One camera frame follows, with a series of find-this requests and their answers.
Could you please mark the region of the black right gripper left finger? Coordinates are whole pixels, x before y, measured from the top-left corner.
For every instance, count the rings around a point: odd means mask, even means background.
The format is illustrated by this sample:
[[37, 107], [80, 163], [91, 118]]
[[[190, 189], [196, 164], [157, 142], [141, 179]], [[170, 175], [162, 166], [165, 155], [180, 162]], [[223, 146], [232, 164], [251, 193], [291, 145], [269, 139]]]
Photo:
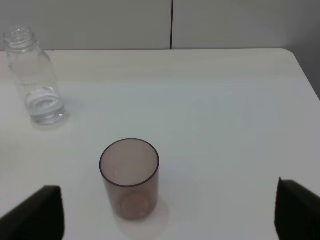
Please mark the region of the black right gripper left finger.
[[2, 240], [62, 240], [65, 213], [59, 186], [44, 186], [0, 218]]

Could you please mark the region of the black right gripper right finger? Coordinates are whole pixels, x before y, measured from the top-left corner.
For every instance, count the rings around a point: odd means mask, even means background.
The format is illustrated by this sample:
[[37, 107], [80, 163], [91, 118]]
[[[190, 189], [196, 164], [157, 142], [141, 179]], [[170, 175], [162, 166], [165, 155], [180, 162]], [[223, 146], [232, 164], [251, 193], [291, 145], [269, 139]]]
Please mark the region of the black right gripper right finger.
[[320, 238], [320, 197], [293, 180], [278, 180], [275, 230], [280, 240]]

